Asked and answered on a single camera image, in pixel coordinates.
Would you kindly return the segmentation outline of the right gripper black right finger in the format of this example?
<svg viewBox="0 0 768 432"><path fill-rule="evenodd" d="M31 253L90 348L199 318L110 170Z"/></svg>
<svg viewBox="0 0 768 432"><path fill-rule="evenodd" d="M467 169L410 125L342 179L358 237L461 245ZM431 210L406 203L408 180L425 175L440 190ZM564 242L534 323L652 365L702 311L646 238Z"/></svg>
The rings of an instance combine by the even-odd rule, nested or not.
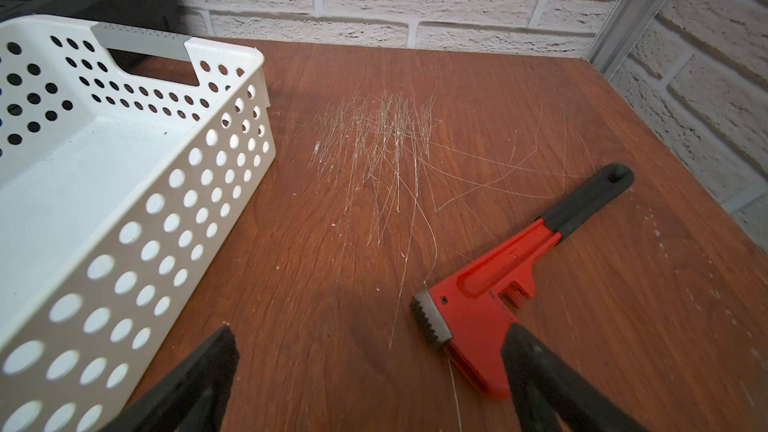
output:
<svg viewBox="0 0 768 432"><path fill-rule="evenodd" d="M645 429L520 324L508 329L501 358L523 431Z"/></svg>

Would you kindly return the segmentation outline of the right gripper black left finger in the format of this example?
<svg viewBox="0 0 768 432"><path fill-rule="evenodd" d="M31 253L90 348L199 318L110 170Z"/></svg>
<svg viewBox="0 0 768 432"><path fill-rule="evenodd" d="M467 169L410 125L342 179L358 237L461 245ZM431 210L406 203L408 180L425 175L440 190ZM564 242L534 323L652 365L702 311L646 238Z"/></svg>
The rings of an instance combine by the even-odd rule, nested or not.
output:
<svg viewBox="0 0 768 432"><path fill-rule="evenodd" d="M218 431L239 362L236 340L225 325L104 431Z"/></svg>

